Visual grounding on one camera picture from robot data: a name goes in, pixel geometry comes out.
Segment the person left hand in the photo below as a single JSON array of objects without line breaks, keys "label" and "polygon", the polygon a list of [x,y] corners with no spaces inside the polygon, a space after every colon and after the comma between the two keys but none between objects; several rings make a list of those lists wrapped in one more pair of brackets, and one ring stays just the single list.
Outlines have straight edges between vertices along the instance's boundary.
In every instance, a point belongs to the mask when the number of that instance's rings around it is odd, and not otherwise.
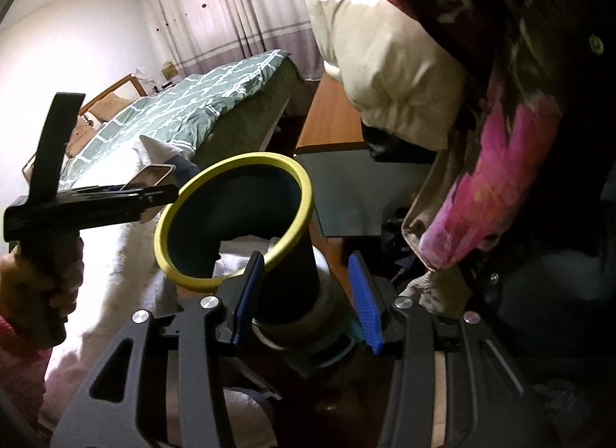
[{"label": "person left hand", "polygon": [[66,337],[64,324],[84,281],[84,242],[68,234],[21,242],[1,256],[1,317],[20,338],[49,349]]}]

